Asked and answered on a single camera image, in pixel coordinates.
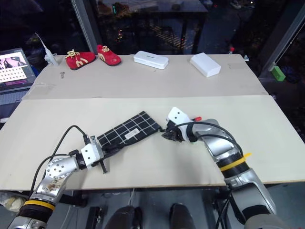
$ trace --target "black grid mat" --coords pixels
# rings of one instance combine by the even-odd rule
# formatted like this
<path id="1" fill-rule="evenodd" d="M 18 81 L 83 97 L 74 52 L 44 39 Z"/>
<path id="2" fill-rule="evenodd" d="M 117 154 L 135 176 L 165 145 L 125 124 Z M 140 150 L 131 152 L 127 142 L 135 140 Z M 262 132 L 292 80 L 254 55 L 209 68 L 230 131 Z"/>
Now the black grid mat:
<path id="1" fill-rule="evenodd" d="M 102 147 L 115 144 L 131 145 L 157 132 L 160 128 L 145 111 L 142 111 L 97 139 Z"/>

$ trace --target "red baby shoe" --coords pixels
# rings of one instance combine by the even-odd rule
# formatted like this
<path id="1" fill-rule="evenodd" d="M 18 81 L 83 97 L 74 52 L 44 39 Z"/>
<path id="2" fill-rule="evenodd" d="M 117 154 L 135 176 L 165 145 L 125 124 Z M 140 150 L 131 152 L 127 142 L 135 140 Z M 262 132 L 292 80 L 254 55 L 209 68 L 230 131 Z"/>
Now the red baby shoe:
<path id="1" fill-rule="evenodd" d="M 98 45 L 97 52 L 99 58 L 109 66 L 116 66 L 121 63 L 121 59 L 117 54 L 114 54 L 107 46 Z"/>
<path id="2" fill-rule="evenodd" d="M 75 52 L 74 49 L 67 52 L 67 54 L 68 55 L 65 57 L 66 63 L 72 70 L 77 70 L 86 64 L 93 62 L 96 58 L 95 54 L 92 52 Z"/>

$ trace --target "white tabletop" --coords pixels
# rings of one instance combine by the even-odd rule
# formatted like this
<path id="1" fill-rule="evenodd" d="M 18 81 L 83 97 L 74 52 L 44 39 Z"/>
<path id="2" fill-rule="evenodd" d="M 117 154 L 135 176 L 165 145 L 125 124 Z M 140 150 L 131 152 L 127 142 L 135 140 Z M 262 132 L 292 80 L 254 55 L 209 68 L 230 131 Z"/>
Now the white tabletop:
<path id="1" fill-rule="evenodd" d="M 63 132 L 76 124 L 100 135 L 142 110 L 165 127 L 173 106 L 191 118 L 215 118 L 229 130 L 247 163 L 264 183 L 305 180 L 305 145 L 268 95 L 146 99 L 23 100 L 0 131 L 0 189 L 30 189 L 39 163 L 52 154 Z M 73 130 L 59 153 L 83 147 Z M 107 159 L 108 174 L 95 167 L 72 175 L 67 188 L 179 187 L 224 185 L 202 142 L 178 143 L 156 133 Z"/>
<path id="2" fill-rule="evenodd" d="M 169 65 L 156 69 L 120 56 L 122 63 L 108 66 L 101 60 L 73 71 L 64 56 L 59 66 L 42 70 L 25 99 L 156 98 L 227 95 L 266 95 L 267 91 L 241 55 L 209 55 L 221 65 L 218 75 L 206 78 L 189 63 L 191 55 L 168 55 Z"/>

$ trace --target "green object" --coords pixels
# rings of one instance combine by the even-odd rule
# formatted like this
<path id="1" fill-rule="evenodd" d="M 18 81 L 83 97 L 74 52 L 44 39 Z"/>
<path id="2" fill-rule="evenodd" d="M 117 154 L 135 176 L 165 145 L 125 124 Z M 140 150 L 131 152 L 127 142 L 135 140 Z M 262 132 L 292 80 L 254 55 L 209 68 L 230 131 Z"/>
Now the green object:
<path id="1" fill-rule="evenodd" d="M 275 66 L 271 73 L 277 81 L 284 81 L 284 79 L 286 78 L 279 66 Z"/>

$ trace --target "laptop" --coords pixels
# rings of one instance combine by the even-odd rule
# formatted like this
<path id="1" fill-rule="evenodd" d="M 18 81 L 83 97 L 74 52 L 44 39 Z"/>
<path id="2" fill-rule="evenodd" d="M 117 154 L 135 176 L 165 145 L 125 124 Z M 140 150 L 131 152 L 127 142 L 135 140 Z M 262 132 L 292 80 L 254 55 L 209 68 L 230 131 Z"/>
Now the laptop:
<path id="1" fill-rule="evenodd" d="M 0 52 L 0 118 L 10 117 L 36 76 L 22 48 Z"/>

